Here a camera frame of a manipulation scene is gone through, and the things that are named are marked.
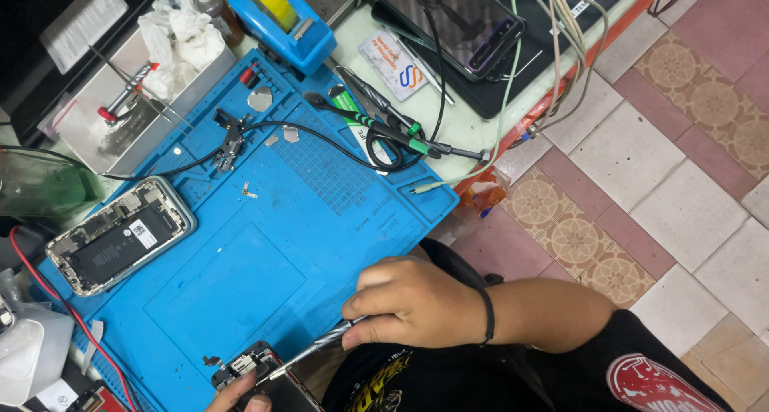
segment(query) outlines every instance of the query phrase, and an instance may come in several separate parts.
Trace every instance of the white tissue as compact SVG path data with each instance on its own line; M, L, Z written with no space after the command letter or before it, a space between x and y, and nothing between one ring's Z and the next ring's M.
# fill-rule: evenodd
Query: white tissue
M150 62L159 66L143 84L170 102L221 54L225 40L193 0L158 0L152 8L139 17L139 27Z

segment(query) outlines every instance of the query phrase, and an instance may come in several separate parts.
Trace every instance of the red logo on sleeve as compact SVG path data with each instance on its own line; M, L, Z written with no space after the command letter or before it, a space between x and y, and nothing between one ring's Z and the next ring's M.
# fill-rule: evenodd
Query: red logo on sleeve
M674 371L640 353L615 359L606 382L614 398L645 412L724 412Z

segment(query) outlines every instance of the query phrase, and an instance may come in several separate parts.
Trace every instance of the smartphone screen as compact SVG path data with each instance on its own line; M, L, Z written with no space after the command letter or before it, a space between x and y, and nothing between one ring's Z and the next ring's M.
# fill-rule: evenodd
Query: smartphone screen
M427 16L416 0L385 0L432 42ZM424 0L435 20L441 47L472 74L496 63L500 49L514 43L523 23L496 0Z

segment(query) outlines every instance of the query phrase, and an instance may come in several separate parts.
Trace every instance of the yellow tape roll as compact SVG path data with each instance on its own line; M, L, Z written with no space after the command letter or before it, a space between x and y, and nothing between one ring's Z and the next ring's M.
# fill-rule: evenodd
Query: yellow tape roll
M262 12L269 16L283 32L289 33L299 21L288 0L253 0Z

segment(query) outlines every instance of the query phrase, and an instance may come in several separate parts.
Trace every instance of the person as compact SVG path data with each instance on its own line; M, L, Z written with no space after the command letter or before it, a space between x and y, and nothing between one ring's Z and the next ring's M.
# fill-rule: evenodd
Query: person
M327 412L733 412L635 315L576 283L480 289L395 257L360 273L341 313L370 318L342 338L355 349L325 391ZM237 379L206 412L228 411L255 380ZM271 410L264 395L247 408Z

